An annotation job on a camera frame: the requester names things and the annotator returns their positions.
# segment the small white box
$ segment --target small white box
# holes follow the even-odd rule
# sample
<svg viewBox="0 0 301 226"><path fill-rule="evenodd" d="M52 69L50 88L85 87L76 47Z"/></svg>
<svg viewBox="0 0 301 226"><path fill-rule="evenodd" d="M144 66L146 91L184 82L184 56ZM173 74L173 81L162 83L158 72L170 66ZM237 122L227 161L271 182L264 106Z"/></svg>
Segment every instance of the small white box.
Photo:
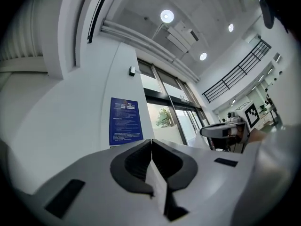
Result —
<svg viewBox="0 0 301 226"><path fill-rule="evenodd" d="M250 131L256 127L260 120L259 113L257 112L253 101L243 103L233 112L247 123Z"/></svg>

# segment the round ceiling light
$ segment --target round ceiling light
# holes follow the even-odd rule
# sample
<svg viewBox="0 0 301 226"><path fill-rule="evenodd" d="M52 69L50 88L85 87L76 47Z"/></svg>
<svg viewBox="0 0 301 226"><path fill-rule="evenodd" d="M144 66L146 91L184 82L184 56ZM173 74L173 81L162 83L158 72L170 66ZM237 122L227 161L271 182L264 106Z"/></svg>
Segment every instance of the round ceiling light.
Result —
<svg viewBox="0 0 301 226"><path fill-rule="evenodd" d="M207 58L207 53L202 53L201 56L199 57L200 60L205 60Z"/></svg>
<svg viewBox="0 0 301 226"><path fill-rule="evenodd" d="M174 19L174 14L172 13L172 11L170 10L164 10L161 15L161 20L164 22L164 23L170 23L173 21Z"/></svg>
<svg viewBox="0 0 301 226"><path fill-rule="evenodd" d="M230 32L232 32L233 29L234 29L234 25L233 25L233 24L230 24L229 27L228 27L228 29L229 29Z"/></svg>

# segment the blue poster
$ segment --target blue poster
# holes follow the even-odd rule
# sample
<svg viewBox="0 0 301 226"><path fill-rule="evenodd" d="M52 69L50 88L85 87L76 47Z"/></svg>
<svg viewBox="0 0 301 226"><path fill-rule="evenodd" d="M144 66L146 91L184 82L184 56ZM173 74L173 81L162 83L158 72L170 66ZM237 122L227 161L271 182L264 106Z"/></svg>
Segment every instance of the blue poster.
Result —
<svg viewBox="0 0 301 226"><path fill-rule="evenodd" d="M138 102L111 98L110 145L143 140Z"/></svg>

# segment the wall-mounted sensor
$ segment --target wall-mounted sensor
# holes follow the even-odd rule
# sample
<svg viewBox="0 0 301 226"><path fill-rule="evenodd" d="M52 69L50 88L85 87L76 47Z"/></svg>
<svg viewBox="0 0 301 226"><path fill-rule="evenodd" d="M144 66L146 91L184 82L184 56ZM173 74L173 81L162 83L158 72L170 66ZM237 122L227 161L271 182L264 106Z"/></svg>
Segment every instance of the wall-mounted sensor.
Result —
<svg viewBox="0 0 301 226"><path fill-rule="evenodd" d="M136 73L136 72L135 72L135 67L134 67L134 66L131 66L131 67L130 67L130 70L129 70L129 75L130 75L130 76L134 76L135 73Z"/></svg>

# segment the tree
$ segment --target tree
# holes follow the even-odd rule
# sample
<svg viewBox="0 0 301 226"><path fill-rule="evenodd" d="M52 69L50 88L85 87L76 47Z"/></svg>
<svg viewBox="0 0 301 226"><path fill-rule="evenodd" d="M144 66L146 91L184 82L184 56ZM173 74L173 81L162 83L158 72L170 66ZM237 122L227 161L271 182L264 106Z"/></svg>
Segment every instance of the tree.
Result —
<svg viewBox="0 0 301 226"><path fill-rule="evenodd" d="M159 111L158 120L156 121L157 126L163 127L169 127L172 126L172 119L170 112L167 111L165 108L161 108Z"/></svg>

